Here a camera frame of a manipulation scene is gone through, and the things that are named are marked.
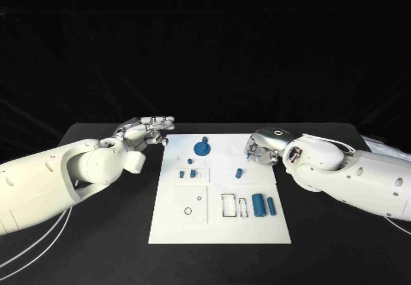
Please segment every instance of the robotic hand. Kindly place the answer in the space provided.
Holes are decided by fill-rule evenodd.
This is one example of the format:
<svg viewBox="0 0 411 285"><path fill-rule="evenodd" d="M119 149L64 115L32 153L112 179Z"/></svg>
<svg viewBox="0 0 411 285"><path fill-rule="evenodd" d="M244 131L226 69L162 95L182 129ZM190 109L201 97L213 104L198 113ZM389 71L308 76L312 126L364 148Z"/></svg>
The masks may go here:
<svg viewBox="0 0 411 285"><path fill-rule="evenodd" d="M267 166L283 157L288 173L306 190L327 192L373 214L411 221L411 162L308 134L296 138L275 127L252 135L244 153Z"/></svg>
<svg viewBox="0 0 411 285"><path fill-rule="evenodd" d="M89 139L0 165L0 235L47 221L100 192L123 169L141 173L149 144L168 145L174 117L135 118L112 138Z"/></svg>

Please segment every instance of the rectangular hole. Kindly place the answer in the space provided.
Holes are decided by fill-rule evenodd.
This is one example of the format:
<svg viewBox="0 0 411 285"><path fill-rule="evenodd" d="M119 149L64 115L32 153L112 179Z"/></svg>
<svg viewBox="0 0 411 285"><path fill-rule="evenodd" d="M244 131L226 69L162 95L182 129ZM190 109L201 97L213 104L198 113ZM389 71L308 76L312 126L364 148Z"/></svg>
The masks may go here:
<svg viewBox="0 0 411 285"><path fill-rule="evenodd" d="M240 217L247 218L247 204L246 204L246 198L239 199L239 205L240 205Z"/></svg>
<svg viewBox="0 0 411 285"><path fill-rule="evenodd" d="M223 200L223 216L237 217L234 194L221 194L221 200Z"/></svg>

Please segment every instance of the white board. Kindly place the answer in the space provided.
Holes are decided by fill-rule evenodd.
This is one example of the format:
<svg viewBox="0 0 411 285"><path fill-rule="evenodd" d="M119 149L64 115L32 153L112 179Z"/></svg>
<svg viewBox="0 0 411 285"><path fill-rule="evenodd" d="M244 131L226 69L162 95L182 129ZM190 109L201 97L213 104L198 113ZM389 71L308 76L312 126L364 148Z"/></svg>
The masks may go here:
<svg viewBox="0 0 411 285"><path fill-rule="evenodd" d="M204 137L211 152L201 157L194 147ZM273 168L246 158L250 134L169 135L168 138L149 243L292 243ZM240 179L239 168L244 170ZM254 216L256 193L265 196L266 217ZM221 194L236 194L236 217L223 216ZM276 216L270 215L269 197L275 200ZM246 199L247 217L240 214L240 198Z"/></svg>

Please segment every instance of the black table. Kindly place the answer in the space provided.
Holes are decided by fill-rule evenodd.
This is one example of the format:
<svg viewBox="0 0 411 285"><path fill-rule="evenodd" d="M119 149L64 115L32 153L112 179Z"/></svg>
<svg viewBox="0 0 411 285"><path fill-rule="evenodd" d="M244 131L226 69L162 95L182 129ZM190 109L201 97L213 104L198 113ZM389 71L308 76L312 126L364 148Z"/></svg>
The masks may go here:
<svg viewBox="0 0 411 285"><path fill-rule="evenodd" d="M345 123L178 123L174 134L253 133L265 126L311 133L368 150ZM76 124L61 144L103 139L117 124ZM143 172L119 181L73 209L66 232L42 258L8 284L406 284L411 236L386 219L298 186L275 166L292 245L151 245L164 147L146 150ZM42 236L44 224L0 237L2 262ZM411 225L400 222L409 229ZM55 237L8 267L37 257Z"/></svg>

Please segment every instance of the oval hole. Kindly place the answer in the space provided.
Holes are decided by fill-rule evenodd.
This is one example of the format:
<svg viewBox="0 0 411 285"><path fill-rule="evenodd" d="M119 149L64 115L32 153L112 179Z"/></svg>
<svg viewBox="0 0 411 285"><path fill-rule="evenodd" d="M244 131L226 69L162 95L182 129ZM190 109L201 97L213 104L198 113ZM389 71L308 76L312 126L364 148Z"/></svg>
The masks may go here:
<svg viewBox="0 0 411 285"><path fill-rule="evenodd" d="M187 215L191 214L191 208L190 208L190 207L185 208L185 214L187 214Z"/></svg>
<svg viewBox="0 0 411 285"><path fill-rule="evenodd" d="M402 186L404 183L404 180L403 178L400 177L397 180L396 180L396 186Z"/></svg>
<svg viewBox="0 0 411 285"><path fill-rule="evenodd" d="M15 186L15 183L14 183L14 181L11 180L11 178L9 177L6 177L6 183L9 184L9 186Z"/></svg>
<svg viewBox="0 0 411 285"><path fill-rule="evenodd" d="M47 166L48 170L51 172L54 172L54 167L53 167L53 164L50 162L45 163L45 166Z"/></svg>

